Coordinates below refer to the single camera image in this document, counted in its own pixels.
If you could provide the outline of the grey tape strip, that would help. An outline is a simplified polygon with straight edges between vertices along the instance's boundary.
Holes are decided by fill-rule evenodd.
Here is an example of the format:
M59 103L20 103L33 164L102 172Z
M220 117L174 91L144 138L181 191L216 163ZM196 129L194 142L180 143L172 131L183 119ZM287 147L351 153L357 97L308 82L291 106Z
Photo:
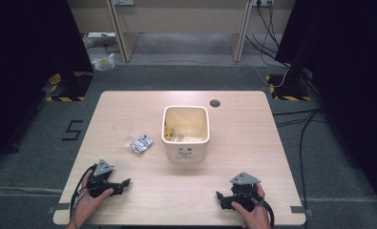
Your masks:
M70 203L69 203L69 202L65 202L65 203L57 203L57 204L54 205L54 206L50 206L50 207L48 208L47 213L52 215L52 214L54 214L54 212L55 212L56 210L69 210L69 208L70 208Z
M292 214L305 214L307 217L313 217L312 209L305 209L303 206L290 206Z

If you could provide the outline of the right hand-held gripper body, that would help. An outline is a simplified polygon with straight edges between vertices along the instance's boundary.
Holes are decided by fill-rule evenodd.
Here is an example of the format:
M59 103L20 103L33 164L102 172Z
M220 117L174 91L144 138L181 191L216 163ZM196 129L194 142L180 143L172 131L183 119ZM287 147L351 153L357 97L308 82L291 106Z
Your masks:
M233 199L230 203L237 202L248 212L253 211L258 205L263 205L263 197L259 194L257 187L261 181L257 177L241 172L230 182L233 184L231 188Z

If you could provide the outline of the person's left hand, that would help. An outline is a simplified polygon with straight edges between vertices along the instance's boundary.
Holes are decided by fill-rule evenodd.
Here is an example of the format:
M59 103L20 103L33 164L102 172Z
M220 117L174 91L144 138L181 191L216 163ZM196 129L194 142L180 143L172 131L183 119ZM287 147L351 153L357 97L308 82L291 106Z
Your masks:
M90 170L82 180L83 189L79 193L80 199L73 208L73 214L70 218L70 221L75 222L77 226L81 227L99 208L100 204L113 192L113 189L108 189L97 198L91 197L88 189L86 188L87 181L91 173L92 170Z

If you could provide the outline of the clear plastic bag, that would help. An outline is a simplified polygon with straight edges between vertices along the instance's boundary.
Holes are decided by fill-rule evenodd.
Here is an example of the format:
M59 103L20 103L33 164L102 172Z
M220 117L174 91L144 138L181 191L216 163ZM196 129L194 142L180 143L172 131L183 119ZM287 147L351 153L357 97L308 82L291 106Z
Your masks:
M95 58L92 64L97 71L103 72L111 70L115 67L114 55L110 53L107 56Z

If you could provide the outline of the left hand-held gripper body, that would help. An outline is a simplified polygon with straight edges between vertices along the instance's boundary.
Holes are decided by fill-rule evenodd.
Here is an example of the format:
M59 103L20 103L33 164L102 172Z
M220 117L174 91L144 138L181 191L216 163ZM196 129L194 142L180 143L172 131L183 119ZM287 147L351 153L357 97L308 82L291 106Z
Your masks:
M111 183L108 181L113 170L114 167L104 159L98 161L89 175L86 185L91 197L97 198L108 189L122 188L120 183Z

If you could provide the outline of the black curtain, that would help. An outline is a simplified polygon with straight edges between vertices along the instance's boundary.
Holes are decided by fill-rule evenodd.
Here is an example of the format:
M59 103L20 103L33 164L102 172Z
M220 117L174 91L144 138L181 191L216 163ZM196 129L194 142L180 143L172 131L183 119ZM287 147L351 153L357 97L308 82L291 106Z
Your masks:
M0 153L51 76L91 69L68 0L0 0Z
M277 59L312 85L377 195L377 0L295 0Z

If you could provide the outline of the clear plastic wrapper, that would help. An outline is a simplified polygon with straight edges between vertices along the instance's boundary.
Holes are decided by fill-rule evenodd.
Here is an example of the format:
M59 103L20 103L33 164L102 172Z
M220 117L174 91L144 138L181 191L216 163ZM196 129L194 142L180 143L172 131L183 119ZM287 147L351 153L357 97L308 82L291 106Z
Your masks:
M128 121L119 121L114 126L114 133L120 145L129 148L135 140L134 126Z

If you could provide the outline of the cream square bin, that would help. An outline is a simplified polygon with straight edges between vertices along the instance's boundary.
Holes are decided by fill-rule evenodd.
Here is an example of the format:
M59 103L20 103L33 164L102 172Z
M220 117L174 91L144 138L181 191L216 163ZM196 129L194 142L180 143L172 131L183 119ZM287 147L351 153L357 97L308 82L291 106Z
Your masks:
M202 136L202 142L175 142L164 138L164 121L171 118L177 134ZM206 108L201 106L168 106L162 118L161 140L168 159L173 163L200 163L205 159L210 140L210 120Z

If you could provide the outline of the white power strip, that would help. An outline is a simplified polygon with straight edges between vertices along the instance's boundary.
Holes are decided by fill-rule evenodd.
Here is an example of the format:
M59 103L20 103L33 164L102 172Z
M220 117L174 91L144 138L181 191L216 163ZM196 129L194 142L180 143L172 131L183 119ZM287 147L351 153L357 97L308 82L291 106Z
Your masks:
M114 32L88 32L88 38L107 38L107 37L115 37Z

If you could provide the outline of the yellow crumpled wrapper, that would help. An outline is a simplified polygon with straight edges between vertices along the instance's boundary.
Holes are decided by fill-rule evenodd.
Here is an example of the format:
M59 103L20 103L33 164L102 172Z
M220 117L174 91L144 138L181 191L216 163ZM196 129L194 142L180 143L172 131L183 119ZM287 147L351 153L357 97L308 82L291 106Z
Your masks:
M166 118L164 121L164 138L167 141L174 141L177 136L176 124L173 119Z

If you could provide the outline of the person's right hand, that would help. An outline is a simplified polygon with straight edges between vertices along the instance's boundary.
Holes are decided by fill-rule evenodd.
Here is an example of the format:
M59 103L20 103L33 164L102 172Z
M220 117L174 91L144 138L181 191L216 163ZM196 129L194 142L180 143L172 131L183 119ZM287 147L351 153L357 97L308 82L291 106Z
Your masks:
M251 212L235 201L231 205L243 218L242 229L271 229L269 214L263 204L256 204Z

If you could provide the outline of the light wooden desk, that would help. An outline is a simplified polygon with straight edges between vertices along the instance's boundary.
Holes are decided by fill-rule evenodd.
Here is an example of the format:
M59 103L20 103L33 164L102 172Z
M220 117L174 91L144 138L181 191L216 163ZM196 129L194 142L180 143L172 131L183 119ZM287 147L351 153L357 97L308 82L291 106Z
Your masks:
M244 37L265 33L263 21L282 33L296 0L275 0L254 7L251 0L134 0L134 6L114 6L112 0L67 0L81 32L114 32L120 56L131 60L142 33L221 33L229 37L233 60L241 60Z

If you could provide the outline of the stand base with hazard tape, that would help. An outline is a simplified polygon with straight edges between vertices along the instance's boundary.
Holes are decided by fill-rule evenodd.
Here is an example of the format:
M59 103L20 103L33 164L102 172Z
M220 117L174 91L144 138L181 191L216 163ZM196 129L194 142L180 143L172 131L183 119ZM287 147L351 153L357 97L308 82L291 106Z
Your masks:
M92 73L73 72L69 79L63 80L59 73L54 74L48 80L52 87L47 100L59 102L83 101L93 76Z
M270 74L265 79L273 99L310 101L310 96L300 80L287 80L284 74Z

